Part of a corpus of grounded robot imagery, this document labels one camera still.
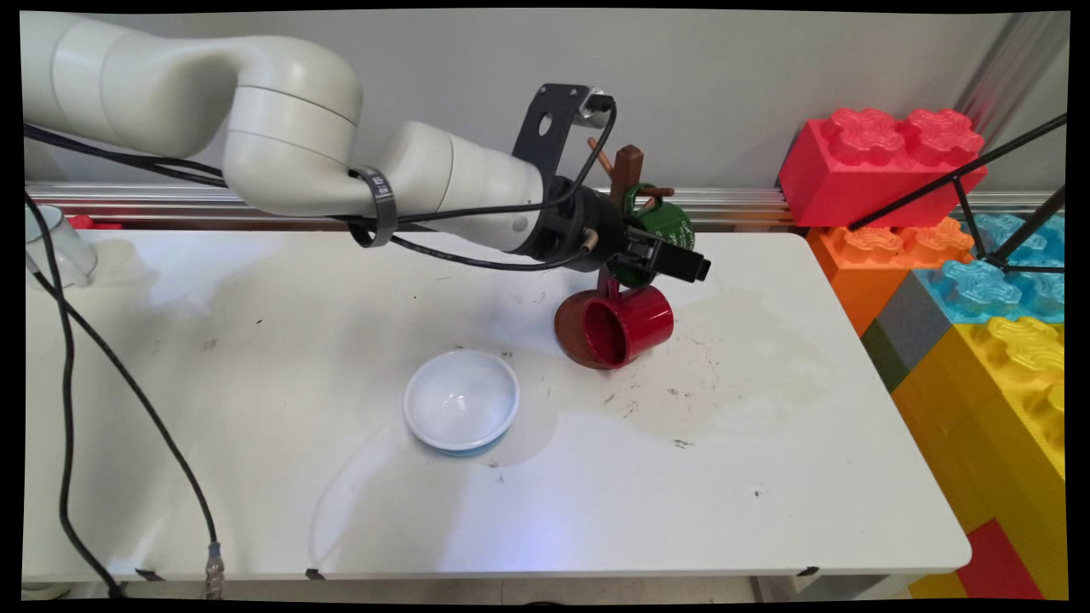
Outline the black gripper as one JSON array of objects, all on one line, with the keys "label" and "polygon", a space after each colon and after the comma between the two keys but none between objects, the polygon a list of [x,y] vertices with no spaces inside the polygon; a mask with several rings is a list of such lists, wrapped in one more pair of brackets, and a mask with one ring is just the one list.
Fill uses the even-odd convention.
[{"label": "black gripper", "polygon": [[682,248],[682,224],[674,218],[638,218],[622,214],[606,195],[589,187],[561,199],[560,205],[538,211],[537,221],[520,254],[535,261],[560,261],[583,247],[585,230],[597,232],[597,244],[589,255],[567,264],[568,268],[596,272],[627,251],[627,230],[654,235],[662,240],[630,242],[630,264],[638,269],[666,275],[682,283],[703,283],[712,261],[692,249]]}]

